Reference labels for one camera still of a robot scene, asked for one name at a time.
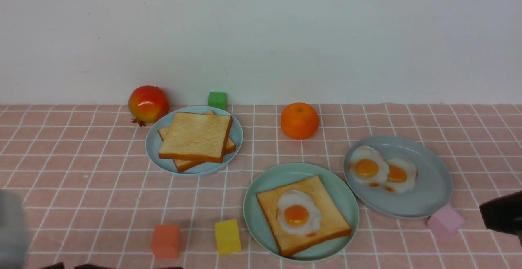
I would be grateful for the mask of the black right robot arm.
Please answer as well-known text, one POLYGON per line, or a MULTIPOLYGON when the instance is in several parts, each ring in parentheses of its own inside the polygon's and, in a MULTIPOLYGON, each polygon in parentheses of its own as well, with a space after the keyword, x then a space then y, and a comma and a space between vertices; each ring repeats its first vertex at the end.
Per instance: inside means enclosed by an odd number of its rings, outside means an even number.
POLYGON ((485 228, 515 235, 522 241, 522 191, 480 204, 479 211, 485 228))

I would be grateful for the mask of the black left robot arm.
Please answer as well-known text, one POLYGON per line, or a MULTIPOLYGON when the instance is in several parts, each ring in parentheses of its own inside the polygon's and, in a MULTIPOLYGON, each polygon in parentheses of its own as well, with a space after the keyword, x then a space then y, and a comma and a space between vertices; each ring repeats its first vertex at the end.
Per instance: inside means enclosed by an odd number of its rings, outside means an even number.
MULTIPOLYGON (((1 268, 23 269, 30 247, 21 197, 2 190, 0 193, 1 268)), ((178 258, 181 232, 177 225, 157 225, 151 240, 155 258, 178 258)))

